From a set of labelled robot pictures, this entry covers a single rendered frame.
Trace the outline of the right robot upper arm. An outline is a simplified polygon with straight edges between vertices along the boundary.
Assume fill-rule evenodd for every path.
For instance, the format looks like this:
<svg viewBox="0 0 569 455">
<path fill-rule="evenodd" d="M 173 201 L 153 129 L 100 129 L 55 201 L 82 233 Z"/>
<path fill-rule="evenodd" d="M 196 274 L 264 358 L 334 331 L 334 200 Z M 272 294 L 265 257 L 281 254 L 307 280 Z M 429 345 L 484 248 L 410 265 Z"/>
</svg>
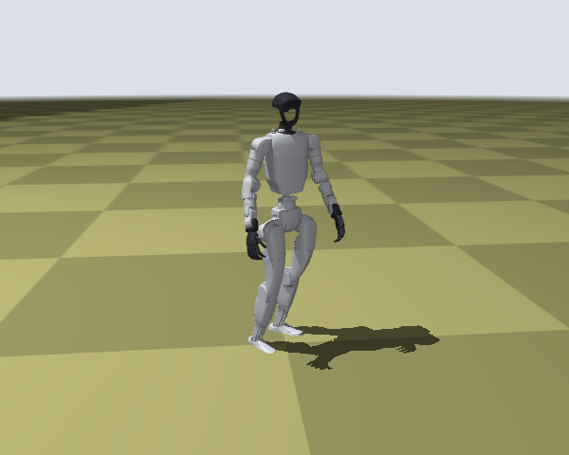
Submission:
<svg viewBox="0 0 569 455">
<path fill-rule="evenodd" d="M 264 155 L 270 151 L 271 142 L 272 138 L 270 136 L 263 136 L 253 139 L 250 144 L 249 160 L 244 179 L 247 177 L 251 179 L 251 192 L 257 192 L 261 187 L 260 180 L 256 178 L 256 175 L 261 169 Z"/>
</svg>

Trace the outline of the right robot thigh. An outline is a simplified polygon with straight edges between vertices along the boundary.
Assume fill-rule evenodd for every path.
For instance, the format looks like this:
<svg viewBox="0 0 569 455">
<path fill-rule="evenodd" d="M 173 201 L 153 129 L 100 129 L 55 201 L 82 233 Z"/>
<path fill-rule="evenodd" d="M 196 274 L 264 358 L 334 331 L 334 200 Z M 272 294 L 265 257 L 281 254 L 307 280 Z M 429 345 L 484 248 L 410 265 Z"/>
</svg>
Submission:
<svg viewBox="0 0 569 455">
<path fill-rule="evenodd" d="M 273 296 L 279 295 L 279 290 L 283 280 L 285 271 L 285 235 L 280 225 L 279 218 L 261 224 L 258 228 L 258 236 L 260 240 L 266 242 L 266 248 L 263 252 L 265 277 L 266 281 L 262 284 L 266 285 L 269 300 Z"/>
</svg>

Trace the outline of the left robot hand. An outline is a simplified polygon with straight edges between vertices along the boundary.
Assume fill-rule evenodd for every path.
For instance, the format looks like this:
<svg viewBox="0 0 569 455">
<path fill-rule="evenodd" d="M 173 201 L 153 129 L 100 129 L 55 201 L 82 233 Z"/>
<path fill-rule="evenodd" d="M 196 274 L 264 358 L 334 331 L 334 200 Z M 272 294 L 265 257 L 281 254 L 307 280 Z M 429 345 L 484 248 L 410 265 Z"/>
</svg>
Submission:
<svg viewBox="0 0 569 455">
<path fill-rule="evenodd" d="M 331 218 L 335 219 L 336 228 L 338 231 L 338 238 L 334 242 L 339 242 L 345 234 L 344 222 L 343 222 L 343 219 L 341 217 L 342 212 L 340 211 L 340 207 L 338 204 L 333 204 L 332 209 L 333 209 L 333 213 L 331 214 Z"/>
</svg>

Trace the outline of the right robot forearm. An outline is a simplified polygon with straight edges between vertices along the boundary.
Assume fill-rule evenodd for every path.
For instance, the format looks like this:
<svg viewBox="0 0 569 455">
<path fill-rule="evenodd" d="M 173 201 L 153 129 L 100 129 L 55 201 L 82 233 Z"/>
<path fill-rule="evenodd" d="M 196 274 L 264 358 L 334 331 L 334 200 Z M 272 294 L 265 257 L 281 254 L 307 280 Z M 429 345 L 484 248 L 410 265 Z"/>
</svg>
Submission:
<svg viewBox="0 0 569 455">
<path fill-rule="evenodd" d="M 255 194 L 255 192 L 251 192 L 251 185 L 252 185 L 251 179 L 249 177 L 245 178 L 242 186 L 242 200 L 244 200 L 244 216 L 245 216 L 246 228 L 251 227 L 251 219 L 252 218 L 257 219 L 258 215 L 257 206 L 256 206 L 257 194 Z"/>
</svg>

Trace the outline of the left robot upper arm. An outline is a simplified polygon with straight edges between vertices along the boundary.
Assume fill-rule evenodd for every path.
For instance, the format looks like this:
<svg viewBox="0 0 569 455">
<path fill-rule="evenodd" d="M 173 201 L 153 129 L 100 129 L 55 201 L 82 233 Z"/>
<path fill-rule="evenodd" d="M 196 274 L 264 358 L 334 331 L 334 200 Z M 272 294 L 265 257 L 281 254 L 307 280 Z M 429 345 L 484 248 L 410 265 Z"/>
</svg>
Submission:
<svg viewBox="0 0 569 455">
<path fill-rule="evenodd" d="M 327 181 L 326 173 L 322 168 L 321 157 L 321 141 L 318 136 L 307 134 L 309 139 L 309 153 L 308 158 L 312 166 L 313 172 L 311 173 L 312 180 L 315 184 L 320 184 Z"/>
</svg>

